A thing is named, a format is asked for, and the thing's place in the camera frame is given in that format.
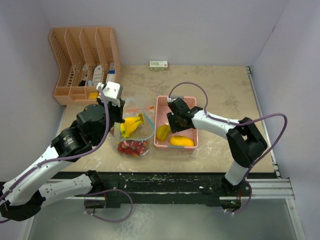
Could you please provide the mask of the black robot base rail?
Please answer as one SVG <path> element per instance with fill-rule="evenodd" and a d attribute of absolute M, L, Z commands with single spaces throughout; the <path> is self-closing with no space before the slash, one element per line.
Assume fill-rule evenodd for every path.
<path fill-rule="evenodd" d="M 92 192 L 107 208 L 122 204 L 205 205 L 238 209 L 250 195 L 249 184 L 231 187 L 219 172 L 99 172 L 101 185 Z"/>

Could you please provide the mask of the clear blue-zipper bag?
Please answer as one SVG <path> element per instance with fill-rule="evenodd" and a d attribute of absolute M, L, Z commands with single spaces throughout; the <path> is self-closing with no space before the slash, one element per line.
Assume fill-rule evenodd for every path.
<path fill-rule="evenodd" d="M 153 116 L 155 107 L 153 104 L 140 98 L 126 97 L 123 107 L 123 123 L 116 123 L 113 127 L 113 141 L 144 141 L 153 137 L 155 124 Z"/>

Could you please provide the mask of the red strawberry cluster with leaves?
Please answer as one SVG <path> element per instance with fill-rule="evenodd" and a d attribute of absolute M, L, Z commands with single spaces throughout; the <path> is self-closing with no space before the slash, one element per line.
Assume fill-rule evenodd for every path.
<path fill-rule="evenodd" d="M 149 142 L 147 140 L 125 140 L 118 143 L 117 151 L 132 157 L 140 157 L 149 151 Z"/>

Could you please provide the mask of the yellow mango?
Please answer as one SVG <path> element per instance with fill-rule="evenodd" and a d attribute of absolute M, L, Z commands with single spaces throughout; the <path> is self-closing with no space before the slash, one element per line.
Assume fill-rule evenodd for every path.
<path fill-rule="evenodd" d="M 191 138 L 185 136 L 172 136 L 169 140 L 172 146 L 181 146 L 181 147 L 194 147 L 195 143 Z"/>

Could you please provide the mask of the green starfruit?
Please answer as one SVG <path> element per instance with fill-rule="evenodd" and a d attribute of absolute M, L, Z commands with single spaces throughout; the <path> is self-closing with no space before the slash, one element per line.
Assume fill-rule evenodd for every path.
<path fill-rule="evenodd" d="M 156 138 L 160 142 L 166 141 L 170 134 L 171 134 L 171 128 L 168 124 L 161 125 L 156 130 Z"/>

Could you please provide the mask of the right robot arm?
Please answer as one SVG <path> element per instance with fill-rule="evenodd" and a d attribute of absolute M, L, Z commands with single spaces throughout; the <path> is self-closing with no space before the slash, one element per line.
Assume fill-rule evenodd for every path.
<path fill-rule="evenodd" d="M 227 140 L 233 162 L 224 175 L 222 190 L 228 196 L 235 195 L 254 161 L 268 147 L 256 125 L 248 117 L 227 119 L 205 112 L 198 106 L 190 108 L 180 97 L 168 98 L 167 104 L 170 112 L 166 116 L 172 133 L 199 129 Z"/>

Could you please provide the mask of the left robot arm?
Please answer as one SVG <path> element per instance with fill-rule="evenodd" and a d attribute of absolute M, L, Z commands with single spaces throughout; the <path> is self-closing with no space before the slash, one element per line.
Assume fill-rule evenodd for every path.
<path fill-rule="evenodd" d="M 22 222 L 68 197 L 101 194 L 105 184 L 95 170 L 61 182 L 48 181 L 62 169 L 100 148 L 114 124 L 124 122 L 124 105 L 122 99 L 99 98 L 96 104 L 86 106 L 33 164 L 3 183 L 0 186 L 0 222 Z"/>

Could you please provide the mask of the yellow banana bunch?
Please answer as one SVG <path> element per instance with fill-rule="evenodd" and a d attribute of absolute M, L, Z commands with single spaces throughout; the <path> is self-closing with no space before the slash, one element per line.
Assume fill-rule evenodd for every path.
<path fill-rule="evenodd" d="M 124 123 L 120 124 L 120 133 L 123 138 L 128 139 L 140 125 L 144 124 L 145 121 L 142 113 L 136 117 L 127 117 L 124 119 Z"/>

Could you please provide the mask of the clear orange-zipper bag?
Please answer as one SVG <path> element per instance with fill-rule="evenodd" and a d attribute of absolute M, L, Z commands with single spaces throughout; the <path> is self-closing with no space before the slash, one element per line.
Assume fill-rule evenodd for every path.
<path fill-rule="evenodd" d="M 114 125 L 114 142 L 119 154 L 140 158 L 150 151 L 150 140 L 155 134 L 155 107 L 128 107 L 122 123 Z"/>

